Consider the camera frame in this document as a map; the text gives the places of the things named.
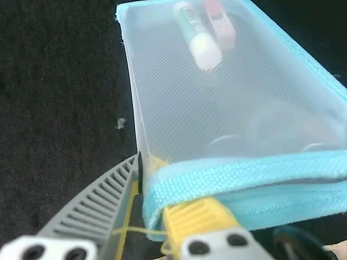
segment black carpet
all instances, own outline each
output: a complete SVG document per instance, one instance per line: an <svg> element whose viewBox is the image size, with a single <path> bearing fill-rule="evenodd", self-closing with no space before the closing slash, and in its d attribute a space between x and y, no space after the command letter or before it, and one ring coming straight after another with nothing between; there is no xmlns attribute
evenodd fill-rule
<svg viewBox="0 0 347 260"><path fill-rule="evenodd" d="M344 0L255 2L347 86ZM38 232L92 180L136 152L116 2L2 3L0 244ZM117 129L118 118L126 118L124 129ZM327 219L305 227L326 234L325 243L338 242L346 216Z"/></svg>

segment black object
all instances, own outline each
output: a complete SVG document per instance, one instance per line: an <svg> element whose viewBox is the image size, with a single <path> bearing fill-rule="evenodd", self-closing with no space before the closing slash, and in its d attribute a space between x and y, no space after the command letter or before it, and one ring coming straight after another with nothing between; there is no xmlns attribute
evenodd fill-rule
<svg viewBox="0 0 347 260"><path fill-rule="evenodd" d="M289 251L296 259L331 260L321 242L311 234L293 226L281 226L274 230L273 239L280 260L291 260Z"/></svg>
<svg viewBox="0 0 347 260"><path fill-rule="evenodd" d="M75 248L66 254L65 260L84 260L87 252L83 248Z"/></svg>
<svg viewBox="0 0 347 260"><path fill-rule="evenodd" d="M247 240L237 234L231 234L227 238L228 244L231 246L245 246L247 245Z"/></svg>
<svg viewBox="0 0 347 260"><path fill-rule="evenodd" d="M191 242L188 248L192 255L205 255L210 251L210 247L201 241Z"/></svg>
<svg viewBox="0 0 347 260"><path fill-rule="evenodd" d="M139 187L138 191L139 194L142 194L142 185L143 185L143 163L142 163L142 155L141 152L139 152L138 156L138 167L139 167Z"/></svg>
<svg viewBox="0 0 347 260"><path fill-rule="evenodd" d="M331 260L338 260L337 256L333 251L327 251L326 253L330 256Z"/></svg>
<svg viewBox="0 0 347 260"><path fill-rule="evenodd" d="M44 247L41 245L34 245L28 248L24 255L23 260L36 260L39 259L44 253Z"/></svg>

